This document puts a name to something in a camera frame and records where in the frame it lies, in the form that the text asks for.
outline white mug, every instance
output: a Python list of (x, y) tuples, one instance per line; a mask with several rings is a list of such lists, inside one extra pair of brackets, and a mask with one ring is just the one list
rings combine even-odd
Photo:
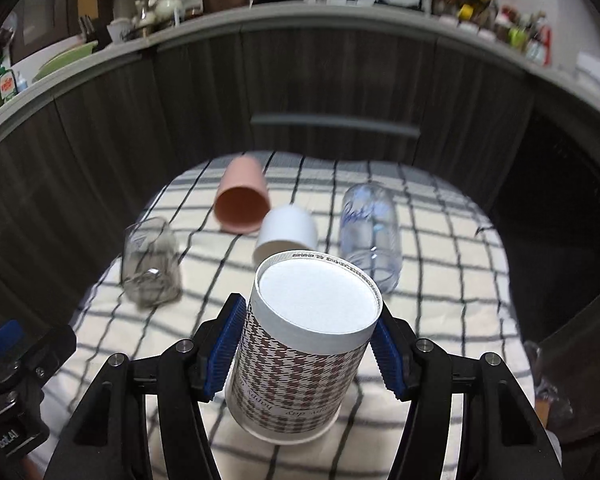
[(284, 251), (315, 251), (317, 248), (318, 231), (309, 212), (297, 205), (283, 205), (264, 217), (253, 251), (253, 264), (257, 267), (270, 256)]

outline metal screw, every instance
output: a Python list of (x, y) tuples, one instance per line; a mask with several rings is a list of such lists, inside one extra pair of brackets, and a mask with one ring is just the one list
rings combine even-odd
[(120, 366), (123, 362), (125, 362), (125, 355), (121, 353), (113, 354), (112, 356), (109, 356), (107, 362), (111, 366)]
[(191, 339), (181, 339), (176, 343), (176, 350), (181, 354), (186, 354), (193, 348), (193, 341)]
[(502, 362), (500, 356), (498, 354), (494, 354), (493, 352), (487, 352), (484, 355), (484, 360), (487, 361), (487, 363), (491, 366), (498, 366)]
[(433, 350), (433, 343), (428, 339), (418, 339), (416, 341), (416, 348), (421, 352), (431, 352)]

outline pink cup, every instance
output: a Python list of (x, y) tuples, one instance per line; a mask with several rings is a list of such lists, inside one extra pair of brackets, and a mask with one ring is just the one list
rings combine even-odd
[(224, 171), (214, 200), (214, 214), (222, 230), (253, 233), (260, 228), (270, 208), (260, 163), (249, 155), (234, 158)]

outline white cup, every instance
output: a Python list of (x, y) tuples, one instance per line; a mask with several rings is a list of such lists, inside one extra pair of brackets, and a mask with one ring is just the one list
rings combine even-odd
[(378, 286), (345, 260), (313, 251), (265, 260), (225, 386), (233, 418), (273, 444), (324, 434), (381, 311)]
[(270, 256), (285, 251), (317, 248), (318, 230), (309, 212), (297, 205), (283, 205), (264, 217), (253, 251), (253, 264), (258, 267)]
[(129, 18), (117, 18), (107, 25), (113, 43), (123, 43), (125, 36), (131, 32), (133, 25)]

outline paper cup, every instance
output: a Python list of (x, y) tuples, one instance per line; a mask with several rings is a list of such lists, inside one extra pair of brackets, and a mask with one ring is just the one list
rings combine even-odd
[(274, 254), (317, 248), (318, 231), (312, 216), (297, 205), (283, 205), (264, 217), (253, 251), (253, 263), (257, 267)]
[(321, 436), (381, 311), (378, 286), (345, 260), (310, 251), (265, 260), (225, 391), (234, 419), (274, 444)]
[(271, 208), (262, 166), (249, 155), (234, 158), (220, 179), (214, 214), (223, 231), (247, 234), (257, 231)]

